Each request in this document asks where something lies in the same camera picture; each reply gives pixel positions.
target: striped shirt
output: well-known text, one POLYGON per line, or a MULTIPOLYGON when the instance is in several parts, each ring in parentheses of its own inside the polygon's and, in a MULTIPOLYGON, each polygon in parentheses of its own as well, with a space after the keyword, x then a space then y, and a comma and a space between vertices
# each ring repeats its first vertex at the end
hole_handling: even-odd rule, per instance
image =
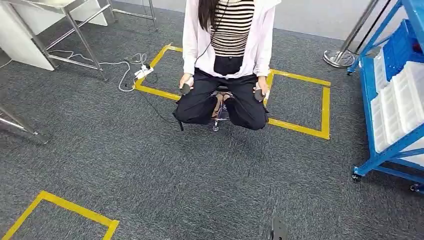
POLYGON ((219 0, 215 11, 217 29, 210 27, 211 45, 217 56, 244 55, 254 11, 254 0, 219 0))

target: gray wall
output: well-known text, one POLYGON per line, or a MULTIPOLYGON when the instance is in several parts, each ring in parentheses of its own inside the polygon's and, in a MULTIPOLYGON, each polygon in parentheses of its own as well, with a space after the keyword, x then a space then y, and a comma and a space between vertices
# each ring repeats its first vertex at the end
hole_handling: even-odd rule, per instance
MULTIPOLYGON (((148 6, 148 0, 117 0, 148 6)), ((360 41, 387 0, 380 0, 373 14, 356 38, 360 41)), ((186 0, 152 0, 155 8, 184 12, 186 0)), ((346 39, 364 12, 370 0, 282 0, 277 7, 274 27, 333 39, 346 39)), ((402 18, 399 11, 383 32, 383 37, 393 32, 402 18)))

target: floor marking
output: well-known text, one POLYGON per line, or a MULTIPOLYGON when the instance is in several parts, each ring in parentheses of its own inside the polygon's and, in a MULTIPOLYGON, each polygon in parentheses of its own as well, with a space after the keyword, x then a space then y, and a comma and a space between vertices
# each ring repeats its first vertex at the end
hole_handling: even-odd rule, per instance
POLYGON ((64 209, 75 212, 79 215, 82 215, 94 222, 102 224, 108 227, 106 234, 103 237, 103 240, 110 240, 115 230, 118 227, 118 220, 111 220, 103 215, 98 214, 97 212, 91 211, 87 208, 79 206, 73 202, 65 200, 61 197, 53 195, 46 191, 41 191, 38 196, 32 201, 29 207, 22 213, 22 215, 16 220, 16 222, 10 227, 10 229, 6 232, 6 234, 1 238, 1 240, 9 240, 12 235, 18 230, 18 228, 22 225, 22 223, 27 219, 27 217, 32 213, 32 211, 37 207, 37 205, 42 201, 49 201, 53 204, 58 205, 64 209))
POLYGON ((283 75, 292 79, 298 79, 298 80, 303 80, 306 82, 311 82, 314 84, 320 84, 320 85, 324 85, 324 86, 331 86, 331 82, 329 81, 324 81, 324 80, 320 80, 317 78, 313 78, 313 77, 308 77, 308 76, 302 76, 302 75, 297 75, 294 73, 290 73, 290 72, 286 72, 286 71, 280 71, 280 70, 275 70, 275 69, 271 69, 273 74, 277 74, 277 75, 283 75))
MULTIPOLYGON (((181 47, 171 46, 171 44, 165 45, 160 50, 160 52, 154 57, 154 59, 151 61, 150 66, 152 68, 154 66, 156 66, 156 64, 158 64, 158 62, 164 56, 165 52, 168 51, 168 50, 173 50, 173 51, 176 51, 176 52, 182 52, 183 51, 183 49, 181 47)), ((313 78, 313 77, 302 76, 302 75, 298 75, 298 74, 294 74, 294 73, 290 73, 290 72, 286 72, 286 71, 271 69, 268 77, 266 78, 266 82, 268 83, 268 87, 269 87, 270 91, 271 91, 273 83, 274 83, 274 76, 275 75, 282 75, 282 76, 285 76, 285 77, 288 77, 288 78, 293 78, 293 79, 297 79, 297 80, 301 80, 301 81, 306 81, 306 82, 310 82, 310 83, 314 83, 314 84, 323 85, 323 88, 322 88, 322 107, 321 107, 321 130, 316 130, 316 129, 308 128, 308 127, 305 127, 305 126, 296 125, 296 124, 293 124, 293 123, 281 121, 281 120, 274 119, 274 118, 269 119, 269 124, 277 126, 277 127, 297 131, 297 132, 300 132, 300 133, 312 135, 312 136, 315 136, 315 137, 318 137, 318 138, 323 138, 323 139, 329 140, 330 139, 330 88, 328 88, 328 87, 331 86, 331 82, 324 81, 324 80, 317 79, 317 78, 313 78)), ((160 97, 163 97, 163 98, 167 98, 167 99, 172 99, 174 101, 178 101, 180 99, 180 96, 177 95, 177 94, 162 91, 162 90, 155 89, 155 88, 148 87, 148 86, 143 86, 142 84, 143 84, 144 79, 145 78, 138 79, 135 82, 135 85, 133 87, 135 89, 139 90, 139 91, 146 92, 146 93, 149 93, 149 94, 154 94, 154 95, 157 95, 157 96, 160 96, 160 97)), ((268 104, 268 99, 265 99, 263 101, 263 104, 266 106, 268 104)))
POLYGON ((330 88, 322 88, 321 132, 330 139, 330 88))

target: white jacket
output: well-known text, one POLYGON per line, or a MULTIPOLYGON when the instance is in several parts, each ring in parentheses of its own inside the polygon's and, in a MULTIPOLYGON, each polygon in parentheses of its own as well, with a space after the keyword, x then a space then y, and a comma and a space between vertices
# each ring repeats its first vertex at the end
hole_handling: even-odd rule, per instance
POLYGON ((268 76, 270 73, 270 59, 273 46, 273 28, 276 5, 281 0, 254 0, 255 9, 247 37, 243 64, 235 74, 222 76, 214 71, 215 50, 209 46, 197 63, 196 59, 205 51, 211 42, 209 32, 202 29, 198 17, 199 0, 186 0, 184 31, 182 35, 182 57, 184 59, 184 73, 194 74, 195 67, 215 76, 227 79, 236 79, 256 74, 268 76))

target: blue cart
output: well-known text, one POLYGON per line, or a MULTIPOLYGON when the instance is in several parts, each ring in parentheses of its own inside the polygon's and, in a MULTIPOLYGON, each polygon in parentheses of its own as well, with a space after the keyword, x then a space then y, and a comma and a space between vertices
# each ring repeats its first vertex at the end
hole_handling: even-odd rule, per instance
POLYGON ((361 177, 365 176, 369 171, 377 170, 386 174, 391 174, 397 177, 411 180, 415 182, 415 184, 410 186, 411 191, 424 193, 423 177, 381 166, 381 164, 384 162, 392 162, 424 171, 424 167, 403 159, 405 157, 424 154, 424 148, 402 151, 424 136, 424 124, 415 128, 412 132, 408 133, 380 153, 376 152, 374 142, 373 119, 371 114, 371 100, 377 96, 374 79, 374 59, 367 57, 366 53, 390 39, 390 37, 387 37, 386 39, 376 43, 377 38, 380 36, 389 21, 401 7, 404 7, 410 24, 415 32, 416 38, 418 39, 419 45, 421 46, 421 49, 424 50, 424 0, 398 0, 388 13, 387 17, 383 20, 379 28, 376 30, 374 35, 371 37, 367 45, 364 47, 360 56, 353 63, 353 65, 347 69, 347 74, 351 75, 360 64, 360 82, 362 88, 362 98, 370 153, 370 158, 365 163, 363 163, 361 166, 353 167, 352 179, 355 182, 358 182, 361 180, 361 177))

